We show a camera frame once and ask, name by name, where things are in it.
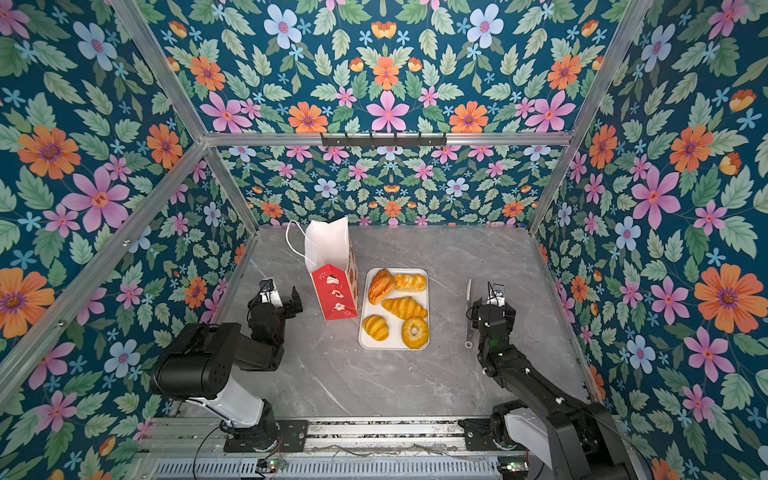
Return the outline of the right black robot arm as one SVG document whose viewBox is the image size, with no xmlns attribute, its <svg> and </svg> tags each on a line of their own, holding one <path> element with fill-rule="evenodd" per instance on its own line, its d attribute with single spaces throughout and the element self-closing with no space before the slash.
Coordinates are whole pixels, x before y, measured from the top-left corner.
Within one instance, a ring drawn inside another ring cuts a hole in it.
<svg viewBox="0 0 768 480">
<path fill-rule="evenodd" d="M 636 469 L 608 409 L 567 394 L 536 370 L 513 343 L 516 310 L 505 287 L 488 283 L 470 300 L 468 327 L 478 335 L 483 373 L 515 399 L 493 408 L 493 441 L 525 447 L 556 479 L 636 479 Z"/>
</svg>

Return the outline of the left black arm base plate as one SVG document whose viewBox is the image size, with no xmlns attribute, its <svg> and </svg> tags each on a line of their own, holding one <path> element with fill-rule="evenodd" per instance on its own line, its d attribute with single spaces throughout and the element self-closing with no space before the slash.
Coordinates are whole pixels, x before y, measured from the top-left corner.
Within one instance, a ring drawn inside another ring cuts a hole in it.
<svg viewBox="0 0 768 480">
<path fill-rule="evenodd" d="M 282 453 L 304 451 L 308 438 L 307 420 L 267 420 L 253 427 L 233 427 L 222 422 L 220 429 L 226 434 L 224 451 L 227 453 Z"/>
</svg>

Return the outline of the metal silicone-tipped tongs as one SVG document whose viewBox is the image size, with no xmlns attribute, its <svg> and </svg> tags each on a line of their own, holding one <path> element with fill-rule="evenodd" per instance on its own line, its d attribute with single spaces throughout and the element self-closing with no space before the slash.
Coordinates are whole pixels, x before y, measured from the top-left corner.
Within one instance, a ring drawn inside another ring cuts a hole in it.
<svg viewBox="0 0 768 480">
<path fill-rule="evenodd" d="M 474 326 L 474 320 L 473 320 L 473 310 L 474 310 L 474 301 L 472 298 L 472 285 L 473 281 L 472 279 L 469 279 L 466 286 L 466 311 L 465 311 L 465 317 L 466 317 L 466 334 L 465 334 L 465 342 L 464 346 L 466 349 L 472 349 L 474 346 L 474 337 L 476 333 L 476 327 Z"/>
</svg>

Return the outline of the round striped fake bun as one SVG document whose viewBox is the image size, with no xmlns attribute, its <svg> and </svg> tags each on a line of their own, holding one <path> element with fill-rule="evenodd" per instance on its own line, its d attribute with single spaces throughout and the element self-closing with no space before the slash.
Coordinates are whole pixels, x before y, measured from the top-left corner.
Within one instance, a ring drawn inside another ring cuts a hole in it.
<svg viewBox="0 0 768 480">
<path fill-rule="evenodd" d="M 389 338 L 389 326 L 381 315 L 370 315 L 362 322 L 363 331 L 373 340 L 383 342 Z"/>
</svg>

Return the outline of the yellow fake bread loaf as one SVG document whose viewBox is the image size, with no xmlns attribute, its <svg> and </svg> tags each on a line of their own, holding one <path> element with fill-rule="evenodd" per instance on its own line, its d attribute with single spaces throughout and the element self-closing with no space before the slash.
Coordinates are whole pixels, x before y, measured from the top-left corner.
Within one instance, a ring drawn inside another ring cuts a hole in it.
<svg viewBox="0 0 768 480">
<path fill-rule="evenodd" d="M 396 274 L 395 290 L 407 293 L 419 293 L 427 288 L 427 278 L 421 274 Z"/>
</svg>

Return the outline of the orange fake bread roll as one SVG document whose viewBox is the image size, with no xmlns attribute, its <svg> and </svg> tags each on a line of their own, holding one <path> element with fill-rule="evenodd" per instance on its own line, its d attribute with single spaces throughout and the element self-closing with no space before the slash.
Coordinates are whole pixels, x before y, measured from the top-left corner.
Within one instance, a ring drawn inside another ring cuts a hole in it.
<svg viewBox="0 0 768 480">
<path fill-rule="evenodd" d="M 395 317 L 402 320 L 411 318 L 426 319 L 428 317 L 427 309 L 411 296 L 385 299 L 381 306 Z"/>
</svg>

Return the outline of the fake croissant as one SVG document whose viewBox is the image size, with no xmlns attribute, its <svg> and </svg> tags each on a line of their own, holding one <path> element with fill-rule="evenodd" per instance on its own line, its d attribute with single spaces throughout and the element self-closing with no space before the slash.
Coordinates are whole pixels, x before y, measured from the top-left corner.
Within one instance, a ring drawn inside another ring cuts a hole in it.
<svg viewBox="0 0 768 480">
<path fill-rule="evenodd" d="M 380 269 L 372 278 L 368 288 L 368 301 L 378 305 L 395 289 L 395 276 L 386 268 Z"/>
</svg>

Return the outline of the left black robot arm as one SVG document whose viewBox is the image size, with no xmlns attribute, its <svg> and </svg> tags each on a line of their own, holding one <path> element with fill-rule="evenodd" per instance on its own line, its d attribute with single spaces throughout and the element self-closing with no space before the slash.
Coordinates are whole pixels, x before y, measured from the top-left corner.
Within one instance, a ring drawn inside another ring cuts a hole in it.
<svg viewBox="0 0 768 480">
<path fill-rule="evenodd" d="M 232 371 L 274 372 L 284 356 L 286 321 L 303 311 L 293 288 L 282 300 L 273 279 L 264 279 L 247 305 L 247 326 L 237 322 L 184 327 L 164 348 L 154 369 L 152 390 L 191 403 L 220 419 L 227 451 L 270 451 L 280 439 L 269 401 L 249 393 Z"/>
</svg>

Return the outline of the red white paper bag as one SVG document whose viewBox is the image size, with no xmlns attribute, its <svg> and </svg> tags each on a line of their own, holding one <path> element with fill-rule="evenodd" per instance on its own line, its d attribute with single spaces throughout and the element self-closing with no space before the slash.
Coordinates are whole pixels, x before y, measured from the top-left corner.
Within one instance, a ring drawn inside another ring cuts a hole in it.
<svg viewBox="0 0 768 480">
<path fill-rule="evenodd" d="M 347 217 L 332 222 L 297 221 L 285 233 L 289 249 L 304 260 L 326 321 L 358 318 L 358 269 Z"/>
</svg>

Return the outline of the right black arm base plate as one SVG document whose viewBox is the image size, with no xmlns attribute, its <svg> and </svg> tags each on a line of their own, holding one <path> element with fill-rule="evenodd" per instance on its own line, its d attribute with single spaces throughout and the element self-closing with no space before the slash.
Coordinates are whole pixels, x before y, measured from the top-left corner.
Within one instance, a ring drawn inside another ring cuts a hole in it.
<svg viewBox="0 0 768 480">
<path fill-rule="evenodd" d="M 464 418 L 457 422 L 463 430 L 465 448 L 470 452 L 503 451 L 508 447 L 498 443 L 492 436 L 488 418 Z"/>
</svg>

